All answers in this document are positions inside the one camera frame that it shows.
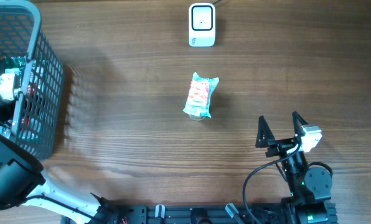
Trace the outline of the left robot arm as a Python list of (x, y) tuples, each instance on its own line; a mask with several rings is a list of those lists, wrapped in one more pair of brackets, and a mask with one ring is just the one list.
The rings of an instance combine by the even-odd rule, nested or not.
[[(0, 110), (10, 102), (0, 102)], [(107, 199), (83, 194), (53, 180), (29, 152), (0, 135), (0, 211), (35, 206), (75, 223), (119, 223)]]

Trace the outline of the red white tissue pack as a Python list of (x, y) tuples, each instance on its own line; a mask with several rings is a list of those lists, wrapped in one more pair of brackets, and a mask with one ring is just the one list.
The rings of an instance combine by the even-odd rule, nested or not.
[(187, 104), (192, 106), (207, 106), (210, 93), (210, 83), (208, 80), (192, 80), (190, 84)]

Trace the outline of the green white gloves package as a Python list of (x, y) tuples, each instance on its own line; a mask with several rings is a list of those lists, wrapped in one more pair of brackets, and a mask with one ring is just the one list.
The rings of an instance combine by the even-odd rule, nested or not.
[(4, 58), (4, 71), (5, 73), (15, 73), (22, 77), (27, 65), (26, 56), (19, 57), (5, 57)]

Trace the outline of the teal wet wipes pack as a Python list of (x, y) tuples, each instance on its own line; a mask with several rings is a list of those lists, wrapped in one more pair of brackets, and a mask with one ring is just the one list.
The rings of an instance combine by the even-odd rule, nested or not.
[(205, 107), (192, 106), (192, 105), (187, 104), (187, 100), (186, 100), (185, 107), (183, 109), (184, 113), (186, 113), (188, 115), (191, 114), (191, 115), (196, 115), (196, 116), (205, 116), (205, 117), (208, 117), (208, 118), (212, 117), (211, 114), (210, 114), (210, 101), (211, 101), (211, 97), (212, 97), (213, 92), (215, 91), (217, 85), (219, 84), (220, 79), (219, 79), (219, 77), (215, 77), (215, 78), (200, 77), (197, 72), (194, 72), (193, 75), (192, 75), (192, 80), (205, 80), (205, 79), (208, 80), (209, 83), (210, 83), (210, 93), (209, 93), (207, 106), (205, 106)]

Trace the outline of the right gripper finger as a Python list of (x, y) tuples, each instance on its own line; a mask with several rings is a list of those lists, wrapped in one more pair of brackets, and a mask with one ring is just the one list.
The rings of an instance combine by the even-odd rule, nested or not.
[(303, 128), (302, 128), (302, 126), (303, 125), (307, 125), (308, 122), (305, 121), (297, 111), (294, 111), (292, 113), (292, 117), (293, 117), (294, 132), (298, 136), (301, 136), (303, 134)]
[(275, 145), (275, 137), (268, 126), (268, 123), (263, 115), (258, 119), (258, 134), (256, 137), (256, 147), (270, 147)]

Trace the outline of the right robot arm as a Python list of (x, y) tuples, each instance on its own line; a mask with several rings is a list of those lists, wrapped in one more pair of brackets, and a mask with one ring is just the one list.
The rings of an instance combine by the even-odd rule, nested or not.
[(294, 136), (276, 139), (264, 116), (258, 120), (257, 148), (266, 148), (266, 157), (279, 157), (275, 162), (288, 184), (291, 196), (281, 200), (288, 223), (329, 223), (328, 204), (332, 195), (332, 169), (323, 162), (308, 162), (311, 152), (322, 138), (322, 130), (309, 124), (298, 112), (292, 113)]

